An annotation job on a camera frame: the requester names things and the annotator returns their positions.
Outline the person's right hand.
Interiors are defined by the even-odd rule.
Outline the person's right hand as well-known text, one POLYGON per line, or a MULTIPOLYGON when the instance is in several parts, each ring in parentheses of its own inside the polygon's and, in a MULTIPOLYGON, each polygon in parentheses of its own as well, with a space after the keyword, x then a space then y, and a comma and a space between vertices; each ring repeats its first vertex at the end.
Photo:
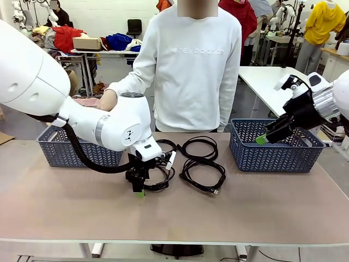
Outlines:
POLYGON ((117 94, 114 90, 106 89, 102 97, 99 99, 97 109, 103 111, 111 111, 117 104, 117 94))

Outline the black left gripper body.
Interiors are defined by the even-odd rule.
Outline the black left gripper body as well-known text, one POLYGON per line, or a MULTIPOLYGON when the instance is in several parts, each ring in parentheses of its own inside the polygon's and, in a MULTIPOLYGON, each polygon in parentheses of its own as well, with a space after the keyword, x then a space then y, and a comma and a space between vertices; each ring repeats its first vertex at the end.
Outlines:
POLYGON ((125 173, 125 178, 128 181, 133 181, 136 177, 140 177, 144 180, 149 179, 149 170, 154 169, 157 164, 156 159, 144 162, 130 153, 128 153, 128 159, 129 164, 131 164, 131 168, 125 173))

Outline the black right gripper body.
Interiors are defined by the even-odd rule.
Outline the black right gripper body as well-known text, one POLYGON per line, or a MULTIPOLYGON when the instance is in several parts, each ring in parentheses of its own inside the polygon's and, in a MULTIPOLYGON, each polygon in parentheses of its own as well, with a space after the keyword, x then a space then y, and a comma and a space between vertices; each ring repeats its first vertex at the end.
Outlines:
POLYGON ((324 118, 315 109, 312 91, 306 91, 297 98, 291 98, 285 103, 283 109, 292 130, 295 128, 310 130, 324 124, 324 118))

